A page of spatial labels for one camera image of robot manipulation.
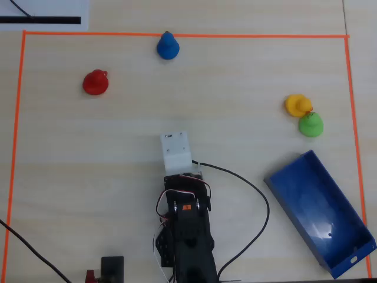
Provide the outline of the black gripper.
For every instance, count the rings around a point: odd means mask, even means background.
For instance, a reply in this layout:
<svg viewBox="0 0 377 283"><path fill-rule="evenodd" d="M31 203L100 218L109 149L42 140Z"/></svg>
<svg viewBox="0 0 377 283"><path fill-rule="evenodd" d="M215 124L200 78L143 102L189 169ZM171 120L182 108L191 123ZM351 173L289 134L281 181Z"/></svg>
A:
<svg viewBox="0 0 377 283"><path fill-rule="evenodd" d="M211 187L202 175L185 173L164 178L164 192L169 210L174 204L198 201L200 209L211 211Z"/></svg>

